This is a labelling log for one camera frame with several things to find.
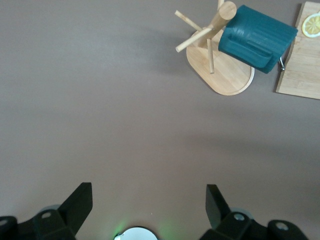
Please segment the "white round object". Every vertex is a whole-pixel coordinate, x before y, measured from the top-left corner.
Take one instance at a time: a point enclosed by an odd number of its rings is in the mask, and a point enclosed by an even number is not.
[[[150,230],[143,227],[132,227],[116,236],[114,240],[158,240]]]

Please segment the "wooden cutting board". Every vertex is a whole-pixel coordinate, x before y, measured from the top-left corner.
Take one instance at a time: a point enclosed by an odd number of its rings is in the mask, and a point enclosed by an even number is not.
[[[319,13],[320,3],[305,2],[300,10],[295,41],[291,45],[277,93],[320,99],[320,36],[309,38],[302,25],[307,17]]]

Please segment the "wooden mug tree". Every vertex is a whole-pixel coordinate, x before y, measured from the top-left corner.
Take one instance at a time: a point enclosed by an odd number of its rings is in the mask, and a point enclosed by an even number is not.
[[[222,28],[236,13],[237,7],[233,2],[219,0],[217,13],[210,24],[202,28],[181,12],[175,12],[196,30],[192,37],[175,48],[176,51],[179,53],[186,48],[187,59],[193,69],[214,91],[227,96],[247,89],[255,74],[253,67],[218,50]]]

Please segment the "lemon slice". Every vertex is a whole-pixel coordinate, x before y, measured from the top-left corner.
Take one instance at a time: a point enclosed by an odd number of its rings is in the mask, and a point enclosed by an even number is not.
[[[320,36],[320,12],[310,15],[304,20],[302,32],[308,38]]]

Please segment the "lemon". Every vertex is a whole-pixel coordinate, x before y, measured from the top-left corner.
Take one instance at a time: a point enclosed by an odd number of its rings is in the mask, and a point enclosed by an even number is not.
[[[308,38],[320,36],[320,12],[310,15],[304,20],[302,32]]]

